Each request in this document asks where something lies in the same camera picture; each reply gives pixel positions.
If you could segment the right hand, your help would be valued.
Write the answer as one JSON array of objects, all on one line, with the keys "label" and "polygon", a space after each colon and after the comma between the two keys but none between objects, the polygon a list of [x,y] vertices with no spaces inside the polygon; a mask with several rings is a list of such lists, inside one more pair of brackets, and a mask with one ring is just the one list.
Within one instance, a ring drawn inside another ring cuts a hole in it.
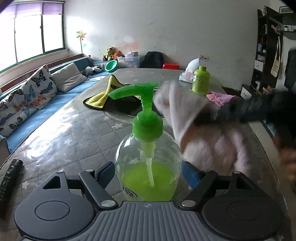
[{"label": "right hand", "polygon": [[280,136],[276,134],[273,137],[273,142],[278,149],[281,164],[288,172],[289,179],[295,181],[295,162],[296,162],[296,151],[293,148],[282,148],[280,146]]}]

